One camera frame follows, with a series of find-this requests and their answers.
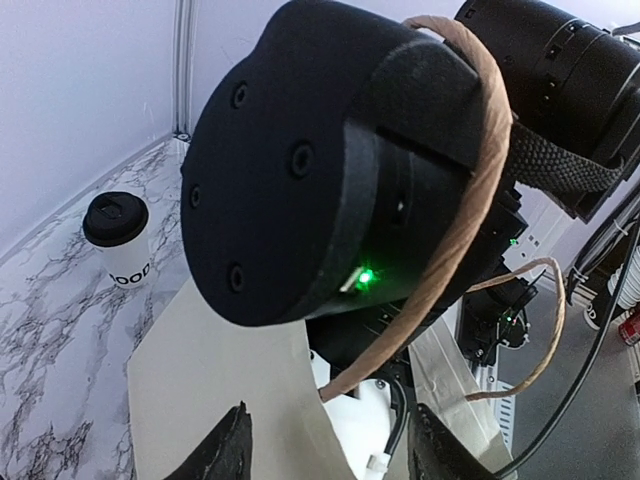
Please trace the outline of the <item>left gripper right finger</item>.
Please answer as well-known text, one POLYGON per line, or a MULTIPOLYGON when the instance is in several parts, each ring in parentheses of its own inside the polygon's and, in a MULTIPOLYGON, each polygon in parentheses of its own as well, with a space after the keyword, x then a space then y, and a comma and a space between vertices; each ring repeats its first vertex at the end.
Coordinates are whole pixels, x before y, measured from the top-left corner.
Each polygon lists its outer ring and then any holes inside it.
POLYGON ((495 479, 427 405, 412 409, 407 427, 411 480, 495 479))

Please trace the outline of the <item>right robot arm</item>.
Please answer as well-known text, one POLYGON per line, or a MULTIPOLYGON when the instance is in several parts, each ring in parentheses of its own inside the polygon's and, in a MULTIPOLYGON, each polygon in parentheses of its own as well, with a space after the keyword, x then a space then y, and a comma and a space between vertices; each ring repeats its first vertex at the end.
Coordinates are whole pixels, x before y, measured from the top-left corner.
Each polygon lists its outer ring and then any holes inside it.
POLYGON ((541 1, 403 22, 290 1, 204 107, 181 228, 209 306, 305 321, 352 390, 526 229, 524 184, 591 219, 639 162, 639 53, 541 1))

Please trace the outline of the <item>black cup lid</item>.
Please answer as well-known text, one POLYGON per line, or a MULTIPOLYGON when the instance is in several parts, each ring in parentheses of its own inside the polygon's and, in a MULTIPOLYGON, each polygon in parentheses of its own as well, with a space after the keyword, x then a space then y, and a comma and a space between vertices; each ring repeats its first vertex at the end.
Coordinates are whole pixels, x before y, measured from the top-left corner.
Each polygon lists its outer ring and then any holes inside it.
POLYGON ((146 228, 149 210, 143 199, 124 191, 96 196, 82 222, 85 238, 96 247, 124 245, 146 228))

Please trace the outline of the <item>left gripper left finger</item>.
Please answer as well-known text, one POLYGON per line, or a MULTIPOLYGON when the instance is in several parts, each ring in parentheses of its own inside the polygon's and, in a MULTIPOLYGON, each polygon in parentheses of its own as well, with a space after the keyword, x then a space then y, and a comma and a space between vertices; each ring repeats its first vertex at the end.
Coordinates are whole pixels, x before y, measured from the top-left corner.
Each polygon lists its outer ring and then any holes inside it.
POLYGON ((169 480, 249 480, 252 454, 252 419, 246 404, 240 402, 169 475, 169 480))

